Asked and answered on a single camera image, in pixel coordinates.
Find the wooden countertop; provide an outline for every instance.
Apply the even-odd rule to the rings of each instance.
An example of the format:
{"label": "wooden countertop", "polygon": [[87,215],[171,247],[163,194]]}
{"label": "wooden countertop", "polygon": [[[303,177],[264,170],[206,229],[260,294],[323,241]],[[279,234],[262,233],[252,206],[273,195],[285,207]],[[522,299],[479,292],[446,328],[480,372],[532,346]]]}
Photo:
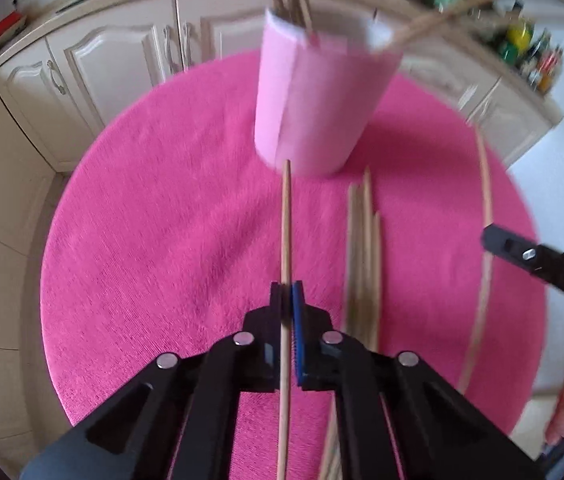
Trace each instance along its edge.
{"label": "wooden countertop", "polygon": [[[0,65],[12,56],[28,47],[33,42],[43,38],[68,23],[98,12],[107,7],[116,6],[131,0],[86,0],[74,7],[70,7],[59,13],[47,14],[35,20],[27,29],[15,38],[8,46],[0,51]],[[405,20],[411,20],[425,10],[417,7],[406,0],[350,0],[367,7],[377,8],[386,14],[399,16]],[[476,59],[485,68],[500,76],[505,83],[520,93],[528,102],[532,103],[546,120],[553,126],[559,124],[564,117],[561,109],[550,97],[542,98],[533,92],[528,85],[497,56],[487,50],[481,44],[470,38],[464,31],[451,25],[441,28],[440,35],[450,44],[463,50]]]}

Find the pink cup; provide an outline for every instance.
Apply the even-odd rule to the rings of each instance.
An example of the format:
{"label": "pink cup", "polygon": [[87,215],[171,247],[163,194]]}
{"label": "pink cup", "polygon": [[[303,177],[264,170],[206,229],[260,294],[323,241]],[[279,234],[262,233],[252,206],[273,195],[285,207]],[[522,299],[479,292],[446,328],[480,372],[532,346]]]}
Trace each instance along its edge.
{"label": "pink cup", "polygon": [[387,34],[375,22],[347,25],[314,15],[312,38],[267,12],[259,64],[255,149],[269,166],[291,161],[293,174],[323,176],[339,170],[353,151],[402,58],[372,54]]}

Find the silver bolt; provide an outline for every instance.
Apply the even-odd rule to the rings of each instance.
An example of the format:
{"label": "silver bolt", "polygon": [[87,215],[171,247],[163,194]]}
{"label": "silver bolt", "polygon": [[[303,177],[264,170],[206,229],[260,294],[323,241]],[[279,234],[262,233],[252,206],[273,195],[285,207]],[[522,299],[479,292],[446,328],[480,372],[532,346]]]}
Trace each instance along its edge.
{"label": "silver bolt", "polygon": [[415,352],[402,352],[398,355],[399,364],[402,366],[415,366],[419,362],[419,357]]}
{"label": "silver bolt", "polygon": [[251,332],[238,332],[233,336],[233,342],[237,346],[248,346],[255,341],[255,336]]}
{"label": "silver bolt", "polygon": [[177,364],[177,355],[167,352],[158,356],[158,368],[168,370]]}
{"label": "silver bolt", "polygon": [[322,334],[322,341],[327,345],[339,345],[344,340],[344,336],[337,330],[329,330]]}

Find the cabinet handle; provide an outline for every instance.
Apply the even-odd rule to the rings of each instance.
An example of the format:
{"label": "cabinet handle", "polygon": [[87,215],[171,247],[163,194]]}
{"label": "cabinet handle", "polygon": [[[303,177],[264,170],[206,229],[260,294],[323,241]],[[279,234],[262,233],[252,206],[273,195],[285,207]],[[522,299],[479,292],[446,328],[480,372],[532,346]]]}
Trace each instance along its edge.
{"label": "cabinet handle", "polygon": [[169,73],[173,75],[173,57],[171,56],[171,35],[169,34],[169,25],[164,27],[164,53],[166,54],[166,63],[169,65]]}
{"label": "cabinet handle", "polygon": [[191,61],[191,30],[193,26],[190,23],[185,23],[182,27],[182,40],[183,40],[183,47],[182,47],[182,54],[183,54],[183,64],[184,70],[188,70],[193,66],[193,62]]}
{"label": "cabinet handle", "polygon": [[56,70],[56,66],[53,64],[53,61],[49,59],[46,62],[46,66],[48,67],[48,73],[51,75],[51,83],[53,83],[53,85],[57,88],[57,91],[60,92],[60,94],[65,95],[66,89],[62,85],[57,84],[56,79],[53,77],[53,70]]}

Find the pink tablecloth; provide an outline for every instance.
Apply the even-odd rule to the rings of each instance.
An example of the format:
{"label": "pink tablecloth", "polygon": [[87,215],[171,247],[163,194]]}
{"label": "pink tablecloth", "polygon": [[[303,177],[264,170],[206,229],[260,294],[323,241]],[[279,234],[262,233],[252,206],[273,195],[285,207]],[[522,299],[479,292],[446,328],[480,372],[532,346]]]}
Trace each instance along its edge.
{"label": "pink tablecloth", "polygon": [[[164,351],[190,356],[239,329],[279,277],[280,176],[255,155],[258,55],[156,88],[99,136],[57,208],[44,253],[44,349],[70,420]],[[495,222],[533,236],[489,155]],[[381,348],[412,349],[451,383],[466,366],[482,275],[475,132],[396,77],[344,170],[293,183],[293,270],[339,325],[348,185],[370,166],[385,226]],[[494,262],[467,396],[511,430],[538,368],[543,287]],[[274,478],[276,396],[243,396],[233,477]],[[314,479],[328,394],[292,395],[289,473]]]}

